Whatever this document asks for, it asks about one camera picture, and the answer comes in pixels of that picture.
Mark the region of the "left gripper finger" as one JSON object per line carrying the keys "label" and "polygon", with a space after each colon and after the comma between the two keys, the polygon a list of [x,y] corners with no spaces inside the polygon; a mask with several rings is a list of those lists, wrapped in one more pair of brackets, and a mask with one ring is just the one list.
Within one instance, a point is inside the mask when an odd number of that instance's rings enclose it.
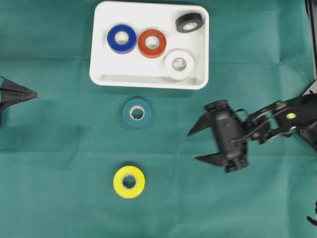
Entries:
{"label": "left gripper finger", "polygon": [[2,120],[2,112],[4,109],[21,102],[29,101],[37,98],[37,94],[16,94],[16,95],[5,95],[0,96],[0,120]]}
{"label": "left gripper finger", "polygon": [[0,90],[7,92],[32,94],[37,96],[37,92],[24,86],[21,86],[3,76],[0,77]]}

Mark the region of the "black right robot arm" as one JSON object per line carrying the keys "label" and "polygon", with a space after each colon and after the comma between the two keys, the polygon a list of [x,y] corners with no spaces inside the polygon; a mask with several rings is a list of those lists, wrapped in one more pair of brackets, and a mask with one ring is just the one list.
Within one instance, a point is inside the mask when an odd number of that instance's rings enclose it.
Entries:
{"label": "black right robot arm", "polygon": [[191,136],[211,128],[219,152],[196,159],[214,166],[224,167],[227,173],[248,166],[248,139],[264,144],[269,140],[290,137],[295,131],[313,148],[317,147],[317,84],[313,83],[302,96],[274,102],[241,121],[227,100],[204,106],[206,112],[188,132]]}

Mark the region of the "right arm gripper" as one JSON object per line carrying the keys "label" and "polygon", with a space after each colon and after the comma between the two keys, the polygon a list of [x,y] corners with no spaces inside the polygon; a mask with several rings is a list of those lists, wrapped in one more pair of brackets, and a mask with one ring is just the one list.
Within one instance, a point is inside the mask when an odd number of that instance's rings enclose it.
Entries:
{"label": "right arm gripper", "polygon": [[196,121],[187,136],[212,128],[218,152],[197,156],[196,160],[224,167],[226,173],[241,170],[249,165],[247,160],[247,142],[239,140],[244,133],[241,120],[229,107],[226,100],[205,105],[207,111]]}

